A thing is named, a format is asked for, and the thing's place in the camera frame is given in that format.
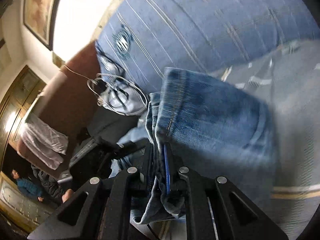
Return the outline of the person's left hand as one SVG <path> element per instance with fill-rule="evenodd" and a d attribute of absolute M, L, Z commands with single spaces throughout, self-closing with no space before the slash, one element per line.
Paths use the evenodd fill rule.
<path fill-rule="evenodd" d="M 67 189 L 66 192 L 62 195 L 62 202 L 64 203 L 67 200 L 69 200 L 69 198 L 71 198 L 73 193 L 74 191 L 72 189 Z"/>

